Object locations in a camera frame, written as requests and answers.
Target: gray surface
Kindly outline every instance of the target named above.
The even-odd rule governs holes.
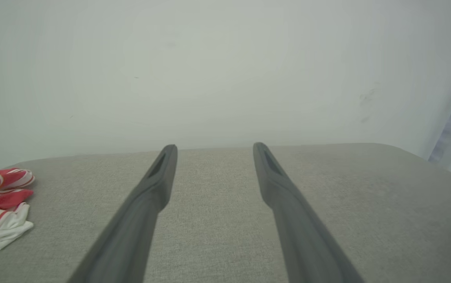
[[[369,282],[451,282],[451,173],[377,144],[271,147]],[[35,227],[0,251],[0,283],[62,283],[156,152],[29,161]],[[146,283],[284,282],[252,149],[187,150]]]

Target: white backdrop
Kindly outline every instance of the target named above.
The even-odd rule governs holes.
[[[447,0],[0,0],[0,168],[168,143],[427,158],[450,111]]]

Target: gray fabric surface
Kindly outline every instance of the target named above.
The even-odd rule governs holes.
[[[377,144],[271,147],[369,282],[451,282],[451,173]],[[0,283],[63,283],[157,152],[17,164],[35,227],[0,251]],[[284,282],[252,149],[179,151],[146,283]]]

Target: white fabric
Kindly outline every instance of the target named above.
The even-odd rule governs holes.
[[[25,202],[19,204],[15,211],[9,211],[0,220],[0,250],[12,243],[33,227],[33,223],[26,221],[30,206]]]

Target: wall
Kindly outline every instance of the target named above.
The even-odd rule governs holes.
[[[428,158],[450,111],[451,1],[0,0],[0,167],[258,140]]]

